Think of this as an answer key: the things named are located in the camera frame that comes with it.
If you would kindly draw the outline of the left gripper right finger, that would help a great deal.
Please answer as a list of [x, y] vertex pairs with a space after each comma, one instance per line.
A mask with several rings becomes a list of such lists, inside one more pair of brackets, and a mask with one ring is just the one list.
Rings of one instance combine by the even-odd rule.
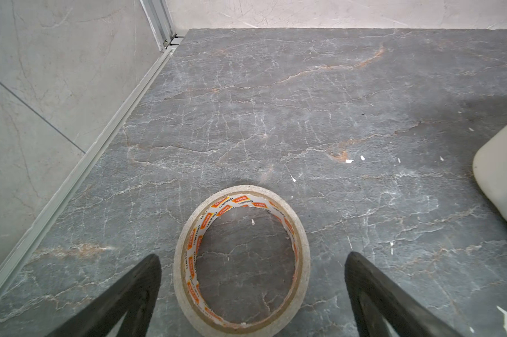
[[346, 287], [360, 336], [460, 336], [358, 252], [348, 254]]

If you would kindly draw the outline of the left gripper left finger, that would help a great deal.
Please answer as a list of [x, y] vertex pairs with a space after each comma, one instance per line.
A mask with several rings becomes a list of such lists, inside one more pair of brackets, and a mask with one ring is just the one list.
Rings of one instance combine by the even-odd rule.
[[162, 266], [146, 256], [85, 309], [50, 332], [50, 336], [107, 336], [122, 321], [118, 336], [145, 336], [155, 309]]

